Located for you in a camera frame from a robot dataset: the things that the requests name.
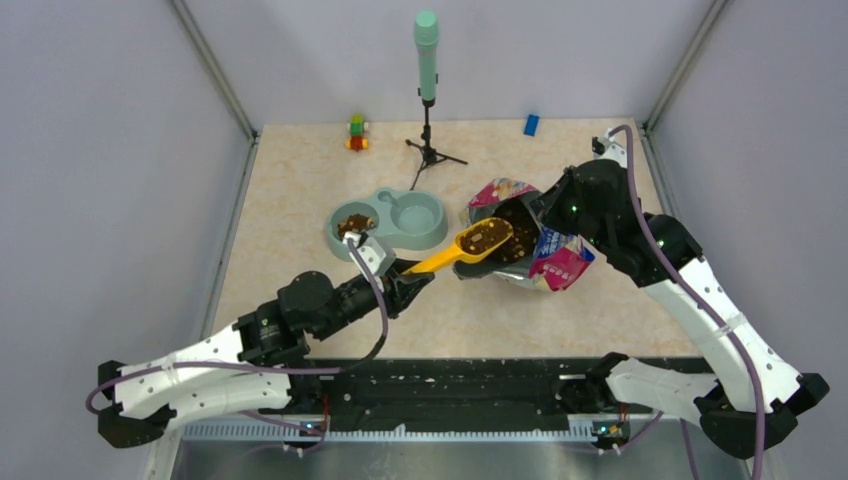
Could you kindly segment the cat food bag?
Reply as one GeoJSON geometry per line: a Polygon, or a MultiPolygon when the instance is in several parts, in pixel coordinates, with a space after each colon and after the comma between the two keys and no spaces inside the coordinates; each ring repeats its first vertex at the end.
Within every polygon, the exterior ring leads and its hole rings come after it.
{"type": "Polygon", "coordinates": [[[476,264],[458,262],[453,271],[461,280],[498,277],[526,289],[564,291],[595,260],[583,240],[543,226],[537,199],[542,193],[529,183],[495,178],[476,193],[459,213],[468,227],[484,218],[509,222],[513,236],[476,264]]]}

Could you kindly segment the yellow plastic scoop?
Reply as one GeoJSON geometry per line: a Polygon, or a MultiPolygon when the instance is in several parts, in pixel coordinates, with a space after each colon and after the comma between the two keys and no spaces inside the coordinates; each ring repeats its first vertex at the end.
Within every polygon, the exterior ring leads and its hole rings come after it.
{"type": "Polygon", "coordinates": [[[484,218],[458,233],[449,248],[417,263],[405,274],[435,273],[456,262],[479,263],[513,235],[514,228],[507,220],[484,218]]]}

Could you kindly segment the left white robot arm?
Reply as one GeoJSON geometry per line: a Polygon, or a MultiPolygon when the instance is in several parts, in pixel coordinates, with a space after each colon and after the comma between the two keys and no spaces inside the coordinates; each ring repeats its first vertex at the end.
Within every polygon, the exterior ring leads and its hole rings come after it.
{"type": "Polygon", "coordinates": [[[308,271],[276,298],[218,333],[147,363],[104,362],[98,392],[108,404],[95,412],[98,434],[114,448],[152,443],[188,423],[239,413],[312,414],[323,377],[361,366],[318,367],[307,340],[323,341],[373,311],[395,319],[435,278],[397,261],[382,276],[360,274],[333,285],[308,271]]]}

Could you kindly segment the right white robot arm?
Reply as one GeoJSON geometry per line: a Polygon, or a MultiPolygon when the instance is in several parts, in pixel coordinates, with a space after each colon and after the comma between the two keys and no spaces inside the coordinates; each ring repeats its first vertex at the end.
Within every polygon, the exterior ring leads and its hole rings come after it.
{"type": "Polygon", "coordinates": [[[685,331],[709,365],[685,374],[610,353],[587,376],[600,412],[620,404],[661,411],[698,426],[722,451],[751,459],[781,443],[829,385],[783,360],[724,292],[686,227],[641,209],[618,162],[564,170],[537,200],[540,223],[587,240],[685,331]]]}

